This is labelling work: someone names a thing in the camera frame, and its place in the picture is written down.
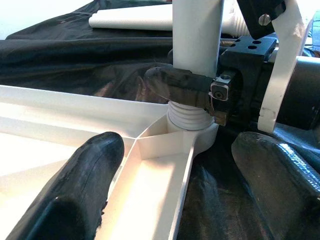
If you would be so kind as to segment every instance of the white vertical pipe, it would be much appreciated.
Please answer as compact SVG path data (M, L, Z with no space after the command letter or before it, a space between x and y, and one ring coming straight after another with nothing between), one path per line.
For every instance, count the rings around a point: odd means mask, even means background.
M223 0L173 0L173 66L215 77ZM185 130L201 130L213 122L204 110L169 102L168 118Z

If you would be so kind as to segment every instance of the threaded white connector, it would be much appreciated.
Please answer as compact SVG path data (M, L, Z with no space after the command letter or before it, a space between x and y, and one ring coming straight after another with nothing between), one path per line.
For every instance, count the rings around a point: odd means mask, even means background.
M189 131L202 130L214 123L204 109L174 101L168 104L168 118L174 125Z

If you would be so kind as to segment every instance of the black metal bracket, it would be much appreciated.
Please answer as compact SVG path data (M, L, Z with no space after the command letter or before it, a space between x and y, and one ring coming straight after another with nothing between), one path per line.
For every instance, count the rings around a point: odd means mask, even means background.
M250 36L242 36L228 47L219 58L224 71L237 70L241 74L241 77L236 79L242 81L239 84L242 85L242 92L237 106L237 118L243 124L248 124L251 119L251 103L262 67L274 50L276 43L277 40L272 37L254 40Z
M271 21L286 10L284 0L237 0L246 26L254 39L259 39L275 30Z

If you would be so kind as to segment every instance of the white plastic tray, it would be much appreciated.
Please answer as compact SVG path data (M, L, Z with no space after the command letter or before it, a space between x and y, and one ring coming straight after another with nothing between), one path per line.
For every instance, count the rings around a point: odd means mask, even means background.
M193 157L209 147L205 139L213 142L217 126L177 131L167 109L0 86L0 239L73 152L106 131L122 136L125 155L96 239L174 239Z

